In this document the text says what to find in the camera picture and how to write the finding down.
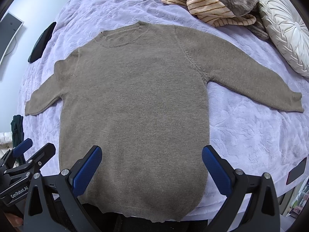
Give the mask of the brown knit sweater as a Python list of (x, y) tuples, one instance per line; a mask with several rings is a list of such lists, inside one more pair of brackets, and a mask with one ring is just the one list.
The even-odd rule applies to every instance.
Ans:
[(99, 33), (54, 65), (25, 115), (62, 100), (59, 164), (103, 151), (81, 202), (102, 212), (179, 221), (200, 203), (210, 144), (206, 84), (303, 112), (301, 93), (228, 41), (193, 28), (142, 21)]

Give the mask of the dark green hanging garment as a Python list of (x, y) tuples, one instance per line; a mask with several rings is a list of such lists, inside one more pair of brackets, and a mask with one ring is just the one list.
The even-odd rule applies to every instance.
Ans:
[(13, 148), (24, 141), (23, 119), (21, 115), (14, 115), (11, 122)]

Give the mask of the lavender textured bedspread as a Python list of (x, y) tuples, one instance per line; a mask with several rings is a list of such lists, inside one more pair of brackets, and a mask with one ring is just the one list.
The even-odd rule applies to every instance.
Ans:
[[(193, 28), (233, 44), (262, 66), (277, 73), (288, 87), (301, 93), (303, 112), (285, 112), (253, 101), (216, 82), (206, 84), (210, 144), (233, 166), (259, 175), (270, 172), (277, 193), (286, 191), (284, 178), (308, 155), (308, 80), (293, 72), (276, 49), (242, 27), (215, 29), (191, 17), (178, 6), (165, 6), (160, 0), (69, 0), (56, 17), (56, 27), (43, 56), (27, 66), (21, 81), (18, 110), (24, 115), (25, 136), (36, 147), (54, 143), (57, 155), (44, 173), (60, 168), (59, 136), (62, 100), (44, 112), (25, 115), (32, 93), (54, 72), (54, 65), (99, 33), (137, 22)], [(183, 219), (213, 217), (224, 201), (207, 175), (203, 197)]]

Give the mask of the black phone at bed edge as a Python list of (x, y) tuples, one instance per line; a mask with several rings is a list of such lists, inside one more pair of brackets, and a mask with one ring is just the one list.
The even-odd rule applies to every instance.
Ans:
[(286, 185), (289, 185), (296, 179), (298, 179), (305, 171), (307, 158), (304, 158), (295, 168), (288, 173)]

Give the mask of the dark folded cloth on bed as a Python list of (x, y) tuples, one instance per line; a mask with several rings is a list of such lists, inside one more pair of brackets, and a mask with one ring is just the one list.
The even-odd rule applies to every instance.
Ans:
[(40, 59), (43, 55), (43, 52), (47, 46), (47, 43), (49, 42), (49, 40), (52, 37), (52, 33), (54, 31), (54, 28), (56, 26), (56, 22), (54, 21), (53, 23), (51, 23), (45, 30), (44, 32), (40, 35), (40, 37), (38, 38), (38, 40), (36, 41), (32, 52), (28, 58), (28, 63), (33, 63), (35, 61), (37, 61), (38, 59)]

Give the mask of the white round pleated pillow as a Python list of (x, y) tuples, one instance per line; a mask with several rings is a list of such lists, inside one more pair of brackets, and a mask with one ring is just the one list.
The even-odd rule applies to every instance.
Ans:
[(290, 0), (259, 0), (259, 13), (273, 44), (290, 67), (308, 78), (308, 28)]

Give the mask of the wall mounted monitor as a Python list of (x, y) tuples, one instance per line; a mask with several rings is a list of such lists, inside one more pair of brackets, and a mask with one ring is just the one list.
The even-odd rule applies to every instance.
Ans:
[(0, 24), (0, 56), (1, 62), (11, 44), (13, 38), (16, 36), (17, 32), (20, 30), (24, 22), (19, 18), (15, 17), (11, 13), (7, 13)]

